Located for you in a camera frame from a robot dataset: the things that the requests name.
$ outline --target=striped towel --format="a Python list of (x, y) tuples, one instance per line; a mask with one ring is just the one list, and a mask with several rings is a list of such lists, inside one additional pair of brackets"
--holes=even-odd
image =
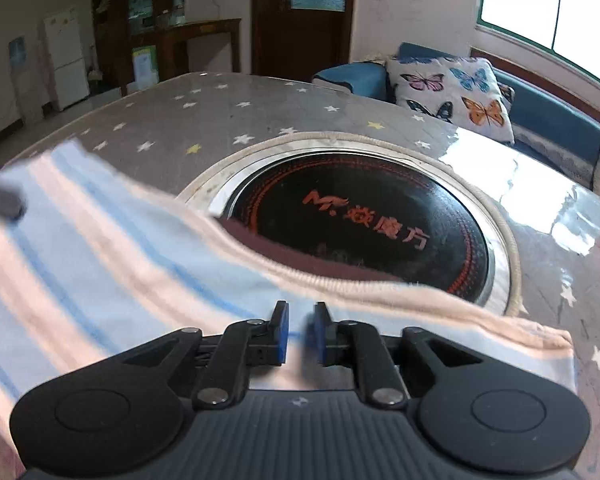
[(8, 430), (27, 390), (171, 332), (207, 335), (235, 321), (268, 319), (290, 304), (287, 364), (253, 387), (337, 386), (312, 374), (304, 334), (315, 301), (335, 319), (399, 335), (421, 326), (574, 389), (567, 332), (498, 317), (424, 286), (322, 278), (248, 249), (204, 212), (142, 187), (77, 141), (0, 172), (27, 212), (0, 220), (0, 479), (22, 471)]

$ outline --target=white refrigerator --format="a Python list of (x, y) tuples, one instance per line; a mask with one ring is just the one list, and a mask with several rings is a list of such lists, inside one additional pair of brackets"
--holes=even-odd
[(89, 95), (75, 8), (45, 18), (41, 29), (52, 75), (53, 99), (64, 110)]

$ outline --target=star-patterned tablecloth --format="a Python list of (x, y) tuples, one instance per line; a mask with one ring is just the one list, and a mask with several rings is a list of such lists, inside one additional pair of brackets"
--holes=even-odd
[(87, 114), (32, 146), (76, 137), (129, 177), (178, 195), (202, 171), (262, 140), (340, 131), (429, 155), (480, 187), (516, 237), (521, 316), (571, 332), (592, 418), (577, 472), (600, 479), (600, 199), (525, 155), (396, 105), (236, 73), (191, 73)]

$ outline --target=door frame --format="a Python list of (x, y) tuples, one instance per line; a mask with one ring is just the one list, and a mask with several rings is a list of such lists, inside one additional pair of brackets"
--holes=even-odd
[[(342, 36), (340, 38), (340, 51), (336, 59), (337, 64), (346, 64), (349, 62), (351, 52), (351, 31), (353, 28), (353, 7), (355, 0), (344, 0), (344, 24), (342, 27)], [(258, 20), (256, 19), (256, 0), (251, 0), (251, 73), (259, 72), (258, 55)]]

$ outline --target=sofa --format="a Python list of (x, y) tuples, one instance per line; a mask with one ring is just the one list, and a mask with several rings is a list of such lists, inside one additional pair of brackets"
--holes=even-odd
[[(401, 44), (396, 58), (444, 57), (445, 52), (413, 43)], [(507, 72), (493, 69), (509, 86), (513, 102), (509, 117), (515, 143), (511, 147), (592, 189), (600, 158), (600, 123), (570, 104)], [(387, 72), (376, 62), (355, 62), (318, 72), (312, 82), (356, 95), (395, 103)]]

